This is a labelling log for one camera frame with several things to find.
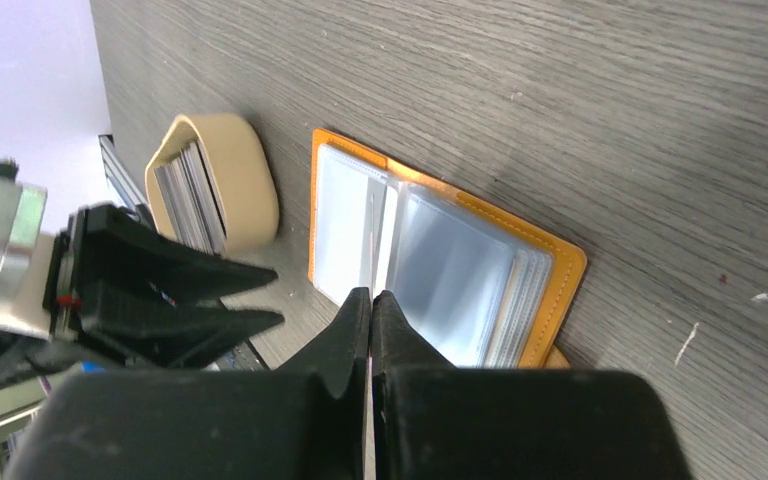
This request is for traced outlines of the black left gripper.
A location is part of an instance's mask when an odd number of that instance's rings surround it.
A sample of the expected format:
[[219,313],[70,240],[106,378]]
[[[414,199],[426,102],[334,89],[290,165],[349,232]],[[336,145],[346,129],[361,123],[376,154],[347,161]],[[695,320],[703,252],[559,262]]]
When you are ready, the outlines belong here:
[[[80,212],[78,344],[106,368],[203,369],[279,326],[273,310],[221,299],[278,279],[275,270],[168,239],[110,204]],[[71,283],[69,238],[0,242],[0,389],[67,370],[77,334],[59,320]]]

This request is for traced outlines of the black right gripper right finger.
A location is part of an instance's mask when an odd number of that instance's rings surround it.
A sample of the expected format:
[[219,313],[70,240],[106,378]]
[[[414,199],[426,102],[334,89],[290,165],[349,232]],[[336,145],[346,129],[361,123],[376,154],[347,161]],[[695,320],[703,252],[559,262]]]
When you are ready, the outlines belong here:
[[371,320],[381,479],[688,479],[653,387],[625,371],[458,368],[380,294]]

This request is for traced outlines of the beige oval card tray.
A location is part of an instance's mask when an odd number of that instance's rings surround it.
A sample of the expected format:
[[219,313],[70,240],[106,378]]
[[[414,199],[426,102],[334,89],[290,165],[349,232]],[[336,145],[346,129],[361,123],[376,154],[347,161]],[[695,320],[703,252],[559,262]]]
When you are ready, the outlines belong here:
[[195,140],[201,143],[218,189],[218,207],[226,227],[219,253],[236,257],[271,243],[280,219],[277,190],[256,131],[235,113],[180,114],[172,121],[144,170],[147,204],[157,231],[175,237],[153,171]]

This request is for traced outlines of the orange leather card holder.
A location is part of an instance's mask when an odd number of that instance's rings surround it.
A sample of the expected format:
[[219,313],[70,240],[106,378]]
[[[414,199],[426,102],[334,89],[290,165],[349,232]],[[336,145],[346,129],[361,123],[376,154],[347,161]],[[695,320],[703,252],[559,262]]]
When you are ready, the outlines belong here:
[[312,135],[308,277],[334,302],[392,293],[461,367],[565,368],[587,267],[573,243],[338,133]]

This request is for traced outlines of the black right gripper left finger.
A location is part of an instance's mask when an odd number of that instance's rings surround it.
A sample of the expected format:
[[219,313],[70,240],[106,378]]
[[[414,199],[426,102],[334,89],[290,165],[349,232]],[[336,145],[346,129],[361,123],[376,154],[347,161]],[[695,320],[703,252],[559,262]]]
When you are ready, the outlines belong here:
[[360,479],[370,293],[271,371],[109,370],[45,402],[10,479]]

